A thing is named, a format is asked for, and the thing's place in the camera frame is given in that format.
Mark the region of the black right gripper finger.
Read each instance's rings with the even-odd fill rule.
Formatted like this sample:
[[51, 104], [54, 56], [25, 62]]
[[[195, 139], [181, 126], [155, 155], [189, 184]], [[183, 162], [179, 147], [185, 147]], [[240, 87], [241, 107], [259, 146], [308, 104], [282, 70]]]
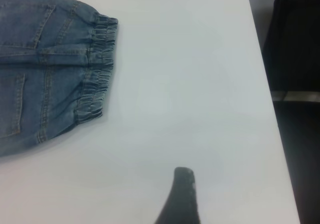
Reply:
[[173, 176], [170, 193], [155, 222], [200, 223], [193, 171], [187, 167], [177, 167]]

